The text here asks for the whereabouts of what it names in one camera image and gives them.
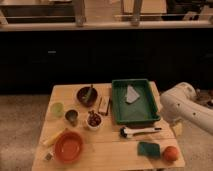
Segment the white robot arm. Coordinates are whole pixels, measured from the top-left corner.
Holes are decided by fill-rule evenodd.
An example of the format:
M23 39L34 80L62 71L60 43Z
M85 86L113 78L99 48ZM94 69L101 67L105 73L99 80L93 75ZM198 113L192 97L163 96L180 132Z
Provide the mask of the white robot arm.
M197 104L196 97L195 88L181 82L160 95L160 114L169 124L186 119L213 135L213 110Z

